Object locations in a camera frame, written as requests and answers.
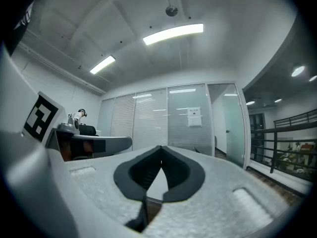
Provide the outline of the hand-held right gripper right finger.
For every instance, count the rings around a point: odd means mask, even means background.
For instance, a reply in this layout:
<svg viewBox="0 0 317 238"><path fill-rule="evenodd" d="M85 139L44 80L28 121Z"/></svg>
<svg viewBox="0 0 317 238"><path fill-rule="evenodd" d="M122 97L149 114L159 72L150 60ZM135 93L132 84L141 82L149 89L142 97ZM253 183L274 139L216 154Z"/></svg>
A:
<svg viewBox="0 0 317 238"><path fill-rule="evenodd" d="M250 238L289 208L272 188L224 159L170 147L205 171L200 189L165 203L143 231L147 238Z"/></svg>

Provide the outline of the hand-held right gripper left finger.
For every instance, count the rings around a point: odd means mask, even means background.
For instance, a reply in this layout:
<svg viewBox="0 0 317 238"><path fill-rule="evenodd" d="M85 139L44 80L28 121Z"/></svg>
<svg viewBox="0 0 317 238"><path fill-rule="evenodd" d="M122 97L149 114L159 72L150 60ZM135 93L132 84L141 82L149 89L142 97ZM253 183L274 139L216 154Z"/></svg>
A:
<svg viewBox="0 0 317 238"><path fill-rule="evenodd" d="M126 226L139 216L142 203L126 198L114 182L115 169L123 162L153 150L146 147L103 158L65 162L47 149L53 180L70 214L70 223L58 226L59 238L160 238L153 223L137 232Z"/></svg>

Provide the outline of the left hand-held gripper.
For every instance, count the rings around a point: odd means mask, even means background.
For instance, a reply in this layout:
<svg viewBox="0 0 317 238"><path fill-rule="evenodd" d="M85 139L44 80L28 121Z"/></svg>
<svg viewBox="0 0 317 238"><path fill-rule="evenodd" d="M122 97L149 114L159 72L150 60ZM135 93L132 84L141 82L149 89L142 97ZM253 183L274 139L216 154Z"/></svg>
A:
<svg viewBox="0 0 317 238"><path fill-rule="evenodd" d="M44 146L23 134L37 93L0 47L0 229L4 237L76 238Z"/></svg>

